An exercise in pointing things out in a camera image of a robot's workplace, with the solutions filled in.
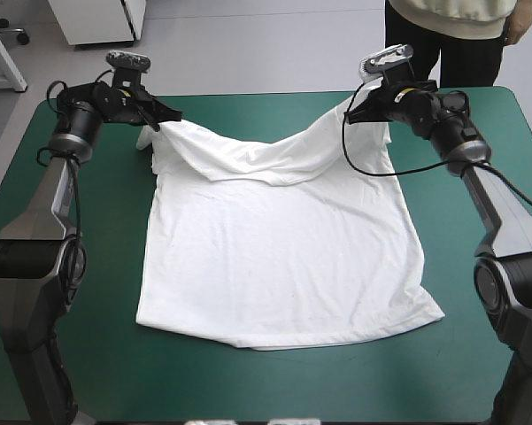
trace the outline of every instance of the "gray floor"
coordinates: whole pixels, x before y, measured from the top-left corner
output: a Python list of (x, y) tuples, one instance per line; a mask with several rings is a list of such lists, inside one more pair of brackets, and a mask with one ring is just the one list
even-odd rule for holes
[[(359, 59), (383, 45), (382, 9), (383, 0), (148, 0), (130, 50), (152, 59), (144, 82), (160, 95), (353, 89)], [(0, 93), (1, 181), (49, 83), (91, 81), (108, 48), (68, 46), (46, 0), (8, 0), (0, 12), (32, 37), (6, 42), (29, 88)], [(532, 127), (532, 29), (506, 50), (497, 84), (514, 91)]]

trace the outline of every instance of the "white t-shirt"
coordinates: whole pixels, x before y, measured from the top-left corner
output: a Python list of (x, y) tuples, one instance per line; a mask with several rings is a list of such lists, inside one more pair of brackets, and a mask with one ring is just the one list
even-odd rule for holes
[[(370, 341), (443, 317), (420, 286), (423, 252), (399, 182), (344, 160), (346, 102), (272, 144), (186, 120), (142, 131), (158, 182), (139, 324), (278, 350)], [(347, 125), (346, 137), (358, 166), (393, 170), (387, 124)]]

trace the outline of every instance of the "person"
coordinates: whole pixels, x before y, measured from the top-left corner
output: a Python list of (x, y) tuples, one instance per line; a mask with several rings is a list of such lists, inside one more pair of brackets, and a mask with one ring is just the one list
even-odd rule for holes
[(425, 81), (441, 55), (441, 87), (492, 86), (505, 46), (532, 25), (532, 0), (386, 0), (386, 47), (411, 44)]

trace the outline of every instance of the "chair wheel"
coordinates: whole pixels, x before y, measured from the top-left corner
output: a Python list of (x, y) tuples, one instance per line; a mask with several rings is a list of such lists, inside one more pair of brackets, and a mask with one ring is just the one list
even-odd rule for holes
[(16, 40), (18, 40), (18, 43), (20, 43), (22, 46), (25, 46), (29, 43), (29, 35), (27, 35), (27, 33), (19, 33), (16, 35)]
[(4, 29), (10, 26), (10, 21), (8, 19), (0, 18), (0, 28)]

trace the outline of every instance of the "beige sweater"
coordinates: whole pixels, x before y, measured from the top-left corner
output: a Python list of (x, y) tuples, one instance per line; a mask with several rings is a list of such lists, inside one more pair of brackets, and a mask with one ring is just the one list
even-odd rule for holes
[(517, 0), (389, 0), (419, 27), (451, 37), (481, 40), (502, 34)]

